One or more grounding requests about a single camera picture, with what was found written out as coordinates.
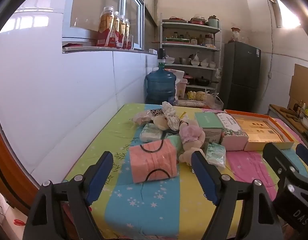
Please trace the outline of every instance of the electrical cord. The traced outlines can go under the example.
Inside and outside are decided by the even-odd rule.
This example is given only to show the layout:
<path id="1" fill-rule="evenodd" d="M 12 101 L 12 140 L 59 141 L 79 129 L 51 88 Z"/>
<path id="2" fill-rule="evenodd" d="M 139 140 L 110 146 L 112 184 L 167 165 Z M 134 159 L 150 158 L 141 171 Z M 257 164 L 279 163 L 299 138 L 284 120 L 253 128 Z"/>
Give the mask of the electrical cord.
<path id="1" fill-rule="evenodd" d="M 272 20 L 272 12 L 271 12 L 271 8 L 270 8 L 270 2 L 267 0 L 267 5 L 269 7 L 269 11 L 270 11 L 270 17 L 271 17 L 271 41 L 272 41 L 272 53 L 271 53 L 271 63 L 270 63 L 270 71 L 269 73 L 271 72 L 272 70 L 272 59 L 273 59 L 273 20 Z M 264 96 L 265 96 L 265 93 L 267 92 L 267 88 L 269 86 L 269 82 L 270 82 L 270 77 L 269 77 L 269 73 L 268 73 L 268 76 L 267 76 L 267 86 L 263 92 L 263 95 L 261 97 L 261 101 L 263 100 Z"/>

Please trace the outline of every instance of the black ear loop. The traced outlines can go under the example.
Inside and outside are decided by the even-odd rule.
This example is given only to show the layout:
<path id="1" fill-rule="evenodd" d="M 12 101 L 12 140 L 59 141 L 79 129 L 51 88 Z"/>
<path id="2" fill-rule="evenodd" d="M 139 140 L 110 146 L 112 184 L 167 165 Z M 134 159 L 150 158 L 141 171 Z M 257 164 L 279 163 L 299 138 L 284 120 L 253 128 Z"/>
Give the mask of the black ear loop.
<path id="1" fill-rule="evenodd" d="M 154 151 L 146 150 L 146 149 L 144 149 L 144 147 L 143 147 L 142 145 L 140 145 L 140 148 L 141 148 L 144 152 L 147 152 L 147 153 L 155 153 L 155 152 L 158 152 L 158 151 L 163 147 L 163 143 L 164 143 L 164 140 L 162 140 L 160 147 L 159 147 L 157 150 L 154 150 Z M 168 174 L 168 172 L 167 172 L 166 170 L 163 170 L 163 169 L 155 169 L 155 170 L 152 170 L 152 171 L 147 175 L 145 181 L 147 181 L 148 178 L 150 177 L 150 175 L 151 175 L 152 173 L 156 172 L 156 171 L 162 171 L 162 172 L 164 172 L 164 173 L 167 175 L 167 177 L 168 177 L 169 179 L 171 178 L 171 176 Z"/>

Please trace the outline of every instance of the window sill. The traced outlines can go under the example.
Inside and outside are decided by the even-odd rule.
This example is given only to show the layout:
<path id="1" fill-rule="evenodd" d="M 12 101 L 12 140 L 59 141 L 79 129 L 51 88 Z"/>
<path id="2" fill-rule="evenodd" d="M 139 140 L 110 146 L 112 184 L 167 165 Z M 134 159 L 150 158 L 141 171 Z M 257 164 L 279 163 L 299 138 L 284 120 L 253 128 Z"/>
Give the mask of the window sill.
<path id="1" fill-rule="evenodd" d="M 132 52 L 132 53 L 143 53 L 150 54 L 148 51 L 133 50 L 133 49 L 115 49 L 115 48 L 105 48 L 105 47 L 94 47 L 94 46 L 82 46 L 82 47 L 65 47 L 63 48 L 63 53 L 80 52 L 80 51 L 122 51 L 122 52 Z"/>

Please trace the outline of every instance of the blue gripper pad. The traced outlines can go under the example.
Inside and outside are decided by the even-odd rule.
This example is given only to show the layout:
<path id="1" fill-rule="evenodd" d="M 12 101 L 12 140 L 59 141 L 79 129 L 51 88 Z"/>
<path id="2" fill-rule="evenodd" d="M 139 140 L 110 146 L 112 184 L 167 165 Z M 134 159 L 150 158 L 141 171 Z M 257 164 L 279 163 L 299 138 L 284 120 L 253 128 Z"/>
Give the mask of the blue gripper pad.
<path id="1" fill-rule="evenodd" d="M 89 166 L 84 173 L 85 201 L 88 206 L 98 200 L 112 167 L 113 155 L 104 152 L 97 163 Z"/>
<path id="2" fill-rule="evenodd" d="M 308 166 L 308 149 L 300 143 L 296 146 L 295 152 Z"/>
<path id="3" fill-rule="evenodd" d="M 214 165 L 207 163 L 200 152 L 194 152 L 191 157 L 192 168 L 204 191 L 205 197 L 218 205 L 220 201 L 220 172 Z"/>

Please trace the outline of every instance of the box lid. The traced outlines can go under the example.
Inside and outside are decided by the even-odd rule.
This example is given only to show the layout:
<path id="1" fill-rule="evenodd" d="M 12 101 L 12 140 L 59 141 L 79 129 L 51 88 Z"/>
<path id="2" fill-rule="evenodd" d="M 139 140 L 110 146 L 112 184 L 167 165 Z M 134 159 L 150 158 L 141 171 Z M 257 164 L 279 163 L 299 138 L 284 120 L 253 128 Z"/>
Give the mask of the box lid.
<path id="1" fill-rule="evenodd" d="M 195 118 L 198 122 L 198 125 L 202 128 L 223 128 L 221 121 L 214 113 L 196 112 Z"/>

